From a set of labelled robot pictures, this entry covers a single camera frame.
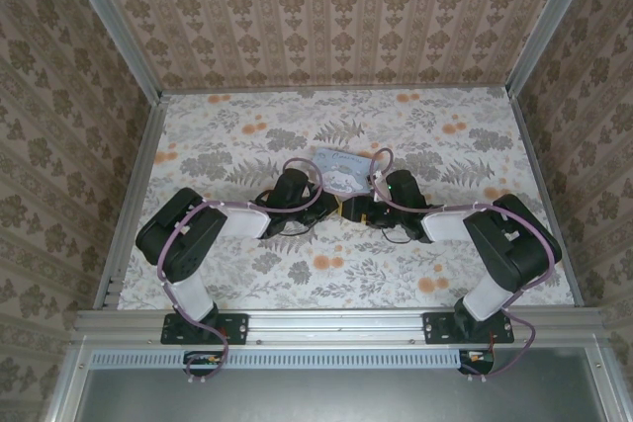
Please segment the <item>blue cartoon tin box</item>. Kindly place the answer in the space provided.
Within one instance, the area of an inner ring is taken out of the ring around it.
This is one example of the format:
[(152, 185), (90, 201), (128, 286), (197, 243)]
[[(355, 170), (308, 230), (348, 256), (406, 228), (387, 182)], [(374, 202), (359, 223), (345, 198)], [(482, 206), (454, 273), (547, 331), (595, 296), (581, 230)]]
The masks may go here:
[(326, 192), (342, 198), (370, 194), (370, 158), (319, 148), (312, 162), (321, 173)]

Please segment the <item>grey metal panel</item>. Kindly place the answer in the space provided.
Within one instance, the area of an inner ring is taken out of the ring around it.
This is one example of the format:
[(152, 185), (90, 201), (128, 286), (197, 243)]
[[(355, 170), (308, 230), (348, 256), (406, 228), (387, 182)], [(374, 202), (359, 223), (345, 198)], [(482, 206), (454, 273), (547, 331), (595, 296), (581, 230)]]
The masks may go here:
[(97, 371), (76, 422), (606, 422), (582, 378), (425, 370)]

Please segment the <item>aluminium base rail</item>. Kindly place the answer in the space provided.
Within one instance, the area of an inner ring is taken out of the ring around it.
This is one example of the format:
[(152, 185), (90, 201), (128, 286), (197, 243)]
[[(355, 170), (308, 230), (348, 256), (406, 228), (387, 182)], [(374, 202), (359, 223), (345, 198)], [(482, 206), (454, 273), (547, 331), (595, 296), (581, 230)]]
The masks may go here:
[[(404, 348), (425, 344), (425, 313), (437, 308), (251, 309), (246, 347)], [(77, 314), (70, 344), (95, 348), (155, 348), (167, 310), (89, 310)], [(536, 328), (536, 348), (603, 346), (599, 311), (588, 307), (520, 306), (510, 313)]]

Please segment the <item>aluminium table end rail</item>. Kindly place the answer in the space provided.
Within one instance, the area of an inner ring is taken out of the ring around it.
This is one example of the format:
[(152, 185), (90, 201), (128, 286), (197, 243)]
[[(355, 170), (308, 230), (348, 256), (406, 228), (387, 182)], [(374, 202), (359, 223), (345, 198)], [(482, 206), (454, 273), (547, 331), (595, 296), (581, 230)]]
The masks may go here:
[(312, 85), (312, 86), (268, 86), (268, 87), (225, 87), (207, 89), (164, 89), (160, 92), (160, 98), (187, 95), (212, 95), (212, 94), (263, 94), (263, 93), (283, 93), (293, 92), (300, 94), (315, 93), (319, 91), (413, 91), (413, 90), (439, 90), (439, 89), (483, 89), (497, 88), (507, 92), (507, 87), (503, 84), (391, 84), (391, 85)]

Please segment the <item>aluminium frame post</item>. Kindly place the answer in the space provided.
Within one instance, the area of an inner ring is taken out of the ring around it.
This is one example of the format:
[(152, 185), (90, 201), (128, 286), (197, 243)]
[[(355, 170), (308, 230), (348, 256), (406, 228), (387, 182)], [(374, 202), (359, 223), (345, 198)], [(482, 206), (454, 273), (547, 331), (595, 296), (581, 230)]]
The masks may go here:
[(512, 4), (503, 43), (504, 86), (509, 98), (518, 94), (517, 71), (540, 55), (540, 52), (532, 52), (532, 48), (539, 44), (539, 36), (547, 26), (550, 2), (551, 0), (514, 0)]
[(116, 5), (115, 0), (89, 2), (114, 41), (143, 95), (151, 106), (157, 105), (160, 102), (162, 88), (127, 25), (123, 9)]

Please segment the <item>aluminium frame bar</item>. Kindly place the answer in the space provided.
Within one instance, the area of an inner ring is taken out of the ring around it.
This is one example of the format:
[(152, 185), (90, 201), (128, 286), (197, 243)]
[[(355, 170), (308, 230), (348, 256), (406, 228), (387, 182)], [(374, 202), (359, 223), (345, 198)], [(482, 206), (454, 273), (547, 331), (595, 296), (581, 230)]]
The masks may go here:
[(71, 343), (52, 393), (45, 422), (75, 422), (90, 372), (91, 356), (92, 350), (83, 341)]
[(593, 339), (586, 347), (589, 372), (606, 422), (622, 422), (620, 405), (599, 342)]

